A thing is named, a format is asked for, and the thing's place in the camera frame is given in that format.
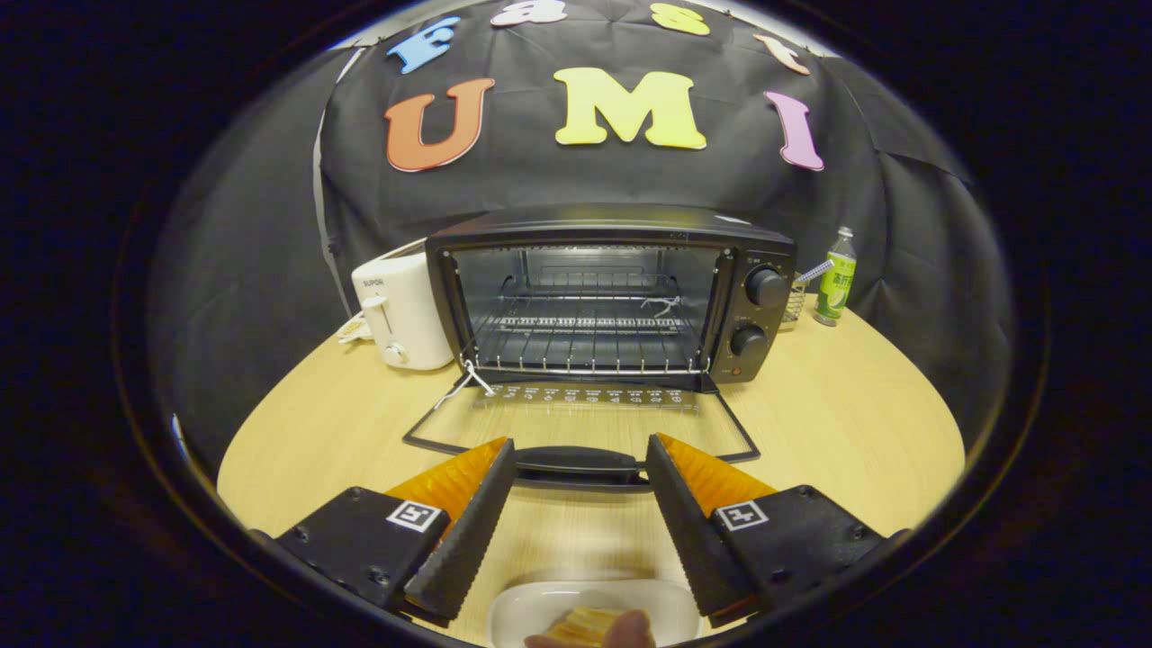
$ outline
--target black knob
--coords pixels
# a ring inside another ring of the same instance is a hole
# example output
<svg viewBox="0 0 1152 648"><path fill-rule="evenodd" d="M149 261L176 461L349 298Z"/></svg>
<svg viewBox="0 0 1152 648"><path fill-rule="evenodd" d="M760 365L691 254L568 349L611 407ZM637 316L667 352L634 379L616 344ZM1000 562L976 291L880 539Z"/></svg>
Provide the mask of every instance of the black knob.
<svg viewBox="0 0 1152 648"><path fill-rule="evenodd" d="M791 286L785 278L771 268L753 270L744 281L748 299L760 308L773 308L788 303L788 292Z"/></svg>
<svg viewBox="0 0 1152 648"><path fill-rule="evenodd" d="M733 355L764 356L768 353L768 338L759 326L744 326L732 336Z"/></svg>

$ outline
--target oven handle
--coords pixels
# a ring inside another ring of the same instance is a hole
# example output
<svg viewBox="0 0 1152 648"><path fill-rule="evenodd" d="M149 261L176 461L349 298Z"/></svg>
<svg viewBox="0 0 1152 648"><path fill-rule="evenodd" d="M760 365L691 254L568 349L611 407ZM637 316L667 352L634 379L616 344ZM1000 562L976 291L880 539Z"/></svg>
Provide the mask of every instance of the oven handle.
<svg viewBox="0 0 1152 648"><path fill-rule="evenodd" d="M400 246L399 248L396 248L394 250L385 253L384 255L380 256L380 258L392 258L392 257L396 257L396 256L406 256L408 254L415 253L416 250L423 250L424 249L424 241L426 241L426 240L427 240L427 236L425 236L423 239L417 239L417 240L412 241L411 243L406 243L406 244Z"/></svg>
<svg viewBox="0 0 1152 648"><path fill-rule="evenodd" d="M517 484L591 491L650 491L643 466L630 454L559 445L516 451Z"/></svg>

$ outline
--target pink letter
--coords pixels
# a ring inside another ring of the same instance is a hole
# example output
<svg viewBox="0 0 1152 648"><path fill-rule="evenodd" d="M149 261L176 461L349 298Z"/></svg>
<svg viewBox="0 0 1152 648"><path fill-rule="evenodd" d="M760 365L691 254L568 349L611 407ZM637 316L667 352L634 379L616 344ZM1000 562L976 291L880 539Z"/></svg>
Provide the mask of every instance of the pink letter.
<svg viewBox="0 0 1152 648"><path fill-rule="evenodd" d="M765 92L764 96L776 106L780 126L785 129L785 145L780 149L780 157L788 164L812 171L824 168L824 160L816 155L812 131L808 129L808 106L779 92Z"/></svg>

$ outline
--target oven door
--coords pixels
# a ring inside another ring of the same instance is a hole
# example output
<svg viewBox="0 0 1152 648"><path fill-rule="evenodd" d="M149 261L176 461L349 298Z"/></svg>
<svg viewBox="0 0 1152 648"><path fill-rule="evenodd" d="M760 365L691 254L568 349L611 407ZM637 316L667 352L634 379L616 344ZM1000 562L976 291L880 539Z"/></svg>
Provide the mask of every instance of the oven door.
<svg viewBox="0 0 1152 648"><path fill-rule="evenodd" d="M478 248L440 263L458 295L454 351L497 382L706 374L732 280L730 255L707 246Z"/></svg>
<svg viewBox="0 0 1152 648"><path fill-rule="evenodd" d="M540 488L647 490L641 475L649 436L662 432L726 461L760 455L704 375L692 391L641 382L456 383L404 442L461 453L515 439L520 483Z"/></svg>

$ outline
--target white string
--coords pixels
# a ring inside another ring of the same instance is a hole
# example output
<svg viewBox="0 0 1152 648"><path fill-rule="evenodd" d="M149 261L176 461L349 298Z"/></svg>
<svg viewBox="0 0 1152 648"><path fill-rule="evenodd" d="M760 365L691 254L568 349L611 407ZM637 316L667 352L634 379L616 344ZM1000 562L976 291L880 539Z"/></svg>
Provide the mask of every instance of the white string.
<svg viewBox="0 0 1152 648"><path fill-rule="evenodd" d="M444 394L444 397L441 397L440 400L437 401L435 407L433 407L432 409L440 409L440 404L456 395L456 393L460 392L460 390L463 389L463 386L467 385L468 382L471 380L472 378L476 378L476 382L479 383L486 392L488 392L488 395L495 395L497 392L492 391L492 387L490 387L488 384L484 382L484 378L479 377L479 375L476 374L476 367L472 366L471 360L464 361L464 369L468 370L468 377L464 378L464 380L461 382L458 385L456 385L456 389Z"/></svg>
<svg viewBox="0 0 1152 648"><path fill-rule="evenodd" d="M665 315L669 310L672 310L672 307L680 304L680 296L677 295L675 299L670 299L670 300L668 297L650 297L650 299L646 299L646 300L644 300L644 301L641 302L641 308L644 308L645 306L647 306L649 302L657 302L657 303L667 304L664 310L661 310L660 312L657 312L655 315L652 316L652 319L658 319L661 315Z"/></svg>

